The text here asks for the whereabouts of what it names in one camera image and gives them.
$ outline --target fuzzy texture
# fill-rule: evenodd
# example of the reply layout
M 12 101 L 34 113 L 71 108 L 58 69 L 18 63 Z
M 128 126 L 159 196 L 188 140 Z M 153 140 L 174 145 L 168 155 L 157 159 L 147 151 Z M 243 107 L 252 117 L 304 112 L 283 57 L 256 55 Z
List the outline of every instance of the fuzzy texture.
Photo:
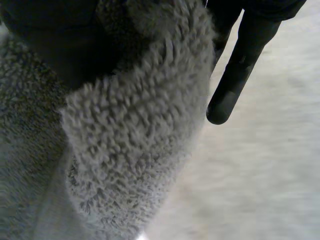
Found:
M 200 0 L 129 0 L 128 15 L 120 2 L 102 0 L 97 15 L 126 57 L 115 76 L 75 92 L 1 36 L 5 239 L 134 240 L 191 153 L 213 64 L 211 18 Z

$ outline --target gray fleece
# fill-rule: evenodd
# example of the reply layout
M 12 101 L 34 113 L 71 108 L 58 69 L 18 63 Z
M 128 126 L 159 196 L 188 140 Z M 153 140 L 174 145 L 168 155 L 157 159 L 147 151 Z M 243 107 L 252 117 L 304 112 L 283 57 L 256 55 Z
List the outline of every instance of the gray fleece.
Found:
M 211 18 L 201 0 L 128 0 L 129 17 L 120 2 L 100 1 L 97 14 L 126 58 L 114 77 L 75 92 L 1 33 L 6 240 L 134 240 L 191 153 L 213 63 Z

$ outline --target floor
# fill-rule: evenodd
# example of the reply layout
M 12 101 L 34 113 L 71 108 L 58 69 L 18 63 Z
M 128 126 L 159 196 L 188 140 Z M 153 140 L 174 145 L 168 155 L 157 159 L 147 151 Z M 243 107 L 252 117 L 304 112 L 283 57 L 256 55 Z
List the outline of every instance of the floor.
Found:
M 212 75 L 212 94 L 238 26 Z M 206 122 L 146 232 L 150 240 L 320 239 L 319 0 L 283 22 L 229 121 Z

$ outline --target textured fabric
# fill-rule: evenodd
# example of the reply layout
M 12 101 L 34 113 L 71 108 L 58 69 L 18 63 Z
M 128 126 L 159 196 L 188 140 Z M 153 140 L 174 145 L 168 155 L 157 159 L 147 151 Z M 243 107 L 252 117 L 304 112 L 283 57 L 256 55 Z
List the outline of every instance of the textured fabric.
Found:
M 119 4 L 102 1 L 97 15 L 127 54 L 113 77 L 77 91 L 1 28 L 4 239 L 135 240 L 190 155 L 211 19 L 199 0 Z

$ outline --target black rubber tip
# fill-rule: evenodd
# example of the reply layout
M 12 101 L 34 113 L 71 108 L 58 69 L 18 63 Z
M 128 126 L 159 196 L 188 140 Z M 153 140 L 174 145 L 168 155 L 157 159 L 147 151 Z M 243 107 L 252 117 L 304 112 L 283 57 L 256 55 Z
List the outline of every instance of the black rubber tip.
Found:
M 231 91 L 228 91 L 221 101 L 215 102 L 212 97 L 207 110 L 206 118 L 215 125 L 224 124 L 230 117 L 239 96 Z

